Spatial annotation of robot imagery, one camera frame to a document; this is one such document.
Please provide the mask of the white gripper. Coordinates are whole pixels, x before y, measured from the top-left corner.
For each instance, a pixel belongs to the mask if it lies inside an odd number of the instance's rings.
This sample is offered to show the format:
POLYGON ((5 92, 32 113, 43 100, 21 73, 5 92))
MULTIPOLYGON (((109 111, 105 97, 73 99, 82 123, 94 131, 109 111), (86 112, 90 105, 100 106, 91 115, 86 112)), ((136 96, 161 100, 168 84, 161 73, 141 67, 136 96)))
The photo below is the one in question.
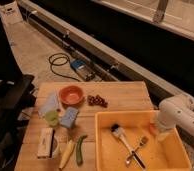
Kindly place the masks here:
POLYGON ((156 135, 153 135, 157 141, 164 141, 171 133, 172 128, 166 128, 159 120, 157 116, 154 116, 150 123, 153 123, 156 128, 156 135))

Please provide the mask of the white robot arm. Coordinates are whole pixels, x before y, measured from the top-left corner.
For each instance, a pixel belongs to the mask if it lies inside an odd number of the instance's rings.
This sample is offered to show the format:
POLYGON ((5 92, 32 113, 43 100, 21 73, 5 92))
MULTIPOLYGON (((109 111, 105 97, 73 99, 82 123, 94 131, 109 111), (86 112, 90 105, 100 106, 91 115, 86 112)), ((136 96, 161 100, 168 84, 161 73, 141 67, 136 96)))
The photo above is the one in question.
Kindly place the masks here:
POLYGON ((179 126, 194 137, 194 98, 182 93, 163 99, 149 124, 150 132, 160 141, 179 126))

